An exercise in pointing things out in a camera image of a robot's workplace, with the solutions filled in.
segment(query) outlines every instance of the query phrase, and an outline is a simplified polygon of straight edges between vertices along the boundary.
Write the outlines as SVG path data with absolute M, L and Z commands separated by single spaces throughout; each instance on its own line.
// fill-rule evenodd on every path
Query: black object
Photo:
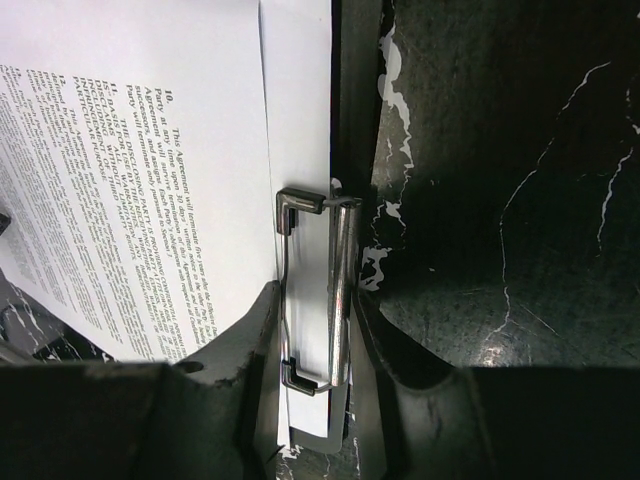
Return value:
M 454 369 L 354 305 L 361 478 L 640 477 L 640 371 Z
M 174 367 L 1 367 L 2 478 L 274 478 L 278 301 Z
M 7 228 L 9 228 L 9 225 L 11 225 L 11 218 L 0 213 L 0 235 L 2 235 Z

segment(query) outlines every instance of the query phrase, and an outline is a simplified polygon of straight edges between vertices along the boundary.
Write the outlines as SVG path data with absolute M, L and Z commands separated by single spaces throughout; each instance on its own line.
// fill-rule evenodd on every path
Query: sheet of paper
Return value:
M 296 186 L 328 195 L 331 2 L 262 0 L 260 11 L 273 189 Z M 324 379 L 328 235 L 328 213 L 300 215 L 287 287 L 292 352 L 302 370 Z M 328 394 L 309 397 L 282 389 L 280 400 L 280 443 L 288 441 L 287 423 L 327 435 Z
M 117 359 L 181 359 L 276 275 L 257 0 L 0 10 L 2 270 Z

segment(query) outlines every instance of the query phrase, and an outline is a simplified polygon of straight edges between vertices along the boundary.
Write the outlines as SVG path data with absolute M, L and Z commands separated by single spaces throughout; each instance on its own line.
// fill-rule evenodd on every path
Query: clipboard clip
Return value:
M 355 197 L 335 197 L 296 188 L 284 188 L 276 194 L 276 230 L 282 243 L 280 273 L 281 381 L 285 387 L 309 396 L 340 387 L 349 374 L 349 311 L 351 291 L 356 280 L 357 232 L 362 200 Z M 296 359 L 291 356 L 291 335 L 287 323 L 287 277 L 289 274 L 289 237 L 297 223 L 299 212 L 320 215 L 331 209 L 329 230 L 329 381 L 319 385 L 298 374 Z

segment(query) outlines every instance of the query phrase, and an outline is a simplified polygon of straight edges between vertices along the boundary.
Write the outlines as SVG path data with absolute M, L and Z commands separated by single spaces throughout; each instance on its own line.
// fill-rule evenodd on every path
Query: white paper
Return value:
M 262 0 L 261 28 L 273 189 L 328 195 L 331 2 Z M 303 371 L 326 379 L 329 216 L 299 218 L 287 286 L 292 353 Z M 283 388 L 280 399 L 280 443 L 288 442 L 288 424 L 327 436 L 327 393 L 309 397 Z
M 0 10 L 5 275 L 119 360 L 179 360 L 276 275 L 257 0 Z

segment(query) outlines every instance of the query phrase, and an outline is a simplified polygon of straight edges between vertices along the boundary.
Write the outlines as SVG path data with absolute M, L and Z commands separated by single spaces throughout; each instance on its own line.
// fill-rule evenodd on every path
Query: clip spring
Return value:
M 280 274 L 280 321 L 282 325 L 282 383 L 313 396 L 347 381 L 349 373 L 349 310 L 351 290 L 356 278 L 357 229 L 362 201 L 354 197 L 327 199 L 324 195 L 284 188 L 276 194 L 276 230 L 282 239 Z M 322 386 L 297 373 L 296 359 L 291 357 L 291 337 L 287 323 L 287 277 L 289 274 L 289 237 L 296 226 L 297 212 L 320 215 L 332 209 L 329 231 L 329 381 Z

